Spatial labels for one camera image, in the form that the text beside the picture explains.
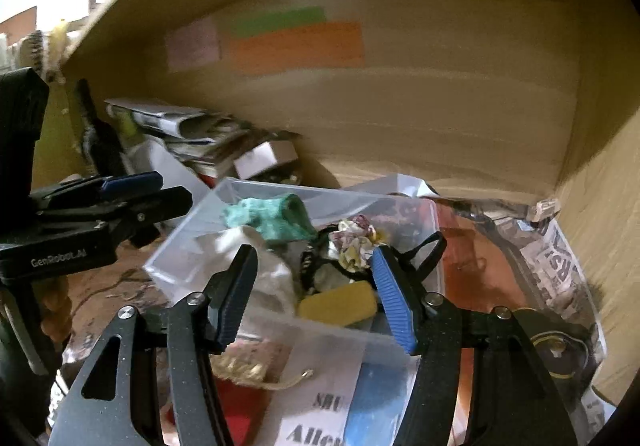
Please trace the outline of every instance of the orange sticky note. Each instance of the orange sticky note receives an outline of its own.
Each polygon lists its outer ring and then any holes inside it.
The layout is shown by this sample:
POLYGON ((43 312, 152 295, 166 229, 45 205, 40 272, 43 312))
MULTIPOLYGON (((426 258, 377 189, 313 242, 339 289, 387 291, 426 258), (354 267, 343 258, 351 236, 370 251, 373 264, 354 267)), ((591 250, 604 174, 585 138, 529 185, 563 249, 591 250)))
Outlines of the orange sticky note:
POLYGON ((328 22, 229 39, 223 45, 223 59, 250 75, 364 66, 362 30, 356 22, 328 22))

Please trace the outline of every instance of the transparent plastic bin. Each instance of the transparent plastic bin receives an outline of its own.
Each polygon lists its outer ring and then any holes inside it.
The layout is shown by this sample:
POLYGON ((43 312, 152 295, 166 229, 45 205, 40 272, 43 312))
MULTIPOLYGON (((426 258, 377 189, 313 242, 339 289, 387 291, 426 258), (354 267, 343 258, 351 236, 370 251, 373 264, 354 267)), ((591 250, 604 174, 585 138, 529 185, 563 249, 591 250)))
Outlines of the transparent plastic bin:
MULTIPOLYGON (((206 269, 209 257, 197 244, 196 238, 224 231, 226 226, 222 212, 230 204, 249 197, 270 199, 287 193, 295 193, 300 197, 315 227, 361 213, 377 229, 383 229, 390 236, 390 244, 401 252, 418 246, 438 230, 434 204, 425 199, 225 179, 185 217, 148 260, 146 271, 173 302, 192 291, 202 290, 211 271, 206 269)), ((418 253, 414 264, 419 265, 432 248, 433 244, 426 245, 418 253)), ((424 286, 428 290, 443 292, 440 269, 429 275, 424 286)), ((243 337, 267 339, 292 347, 292 350, 298 347, 298 350, 314 351, 303 366, 319 374, 332 376, 332 372, 336 372, 337 375, 341 367, 339 362, 326 361, 322 351, 362 353, 360 371, 356 371, 353 379, 354 382, 357 379, 357 383, 346 432, 336 444, 390 446, 411 394, 417 359, 405 354, 396 344, 383 314, 378 314, 373 321, 341 328, 264 308, 247 307, 242 322, 243 326, 247 323, 252 329, 260 329, 257 336, 243 337)), ((287 398, 295 400, 296 394, 305 390, 307 382, 312 380, 275 392, 270 404, 280 404, 282 408, 284 397, 286 406, 287 398)), ((270 412, 271 406, 253 446, 273 446, 275 443, 270 412)))

